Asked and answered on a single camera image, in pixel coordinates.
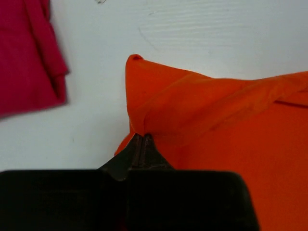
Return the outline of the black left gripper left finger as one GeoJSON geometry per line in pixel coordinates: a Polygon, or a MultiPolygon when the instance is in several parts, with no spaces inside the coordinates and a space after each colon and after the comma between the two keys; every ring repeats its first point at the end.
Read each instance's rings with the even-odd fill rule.
{"type": "Polygon", "coordinates": [[[116,154],[99,171],[108,174],[116,181],[123,181],[133,166],[136,156],[139,154],[142,144],[142,136],[134,134],[122,151],[116,154]]]}

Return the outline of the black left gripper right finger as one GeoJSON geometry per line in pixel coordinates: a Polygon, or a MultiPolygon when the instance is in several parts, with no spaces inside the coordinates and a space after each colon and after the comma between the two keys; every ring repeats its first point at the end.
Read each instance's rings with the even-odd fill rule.
{"type": "Polygon", "coordinates": [[[132,169],[174,170],[174,167],[159,153],[151,134],[135,134],[131,139],[135,145],[132,169]]]}

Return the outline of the orange t shirt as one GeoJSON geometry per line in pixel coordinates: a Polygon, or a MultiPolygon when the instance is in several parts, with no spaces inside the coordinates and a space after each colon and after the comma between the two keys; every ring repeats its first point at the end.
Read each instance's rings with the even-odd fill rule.
{"type": "Polygon", "coordinates": [[[177,169],[229,170],[247,183],[264,231],[308,228],[308,74],[211,78],[131,55],[129,134],[151,134],[177,169]]]}

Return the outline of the folded red t shirt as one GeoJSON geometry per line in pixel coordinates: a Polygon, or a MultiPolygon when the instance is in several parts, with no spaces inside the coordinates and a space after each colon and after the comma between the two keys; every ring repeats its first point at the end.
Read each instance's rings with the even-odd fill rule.
{"type": "Polygon", "coordinates": [[[66,102],[68,68],[50,23],[48,0],[0,2],[0,116],[66,102]]]}

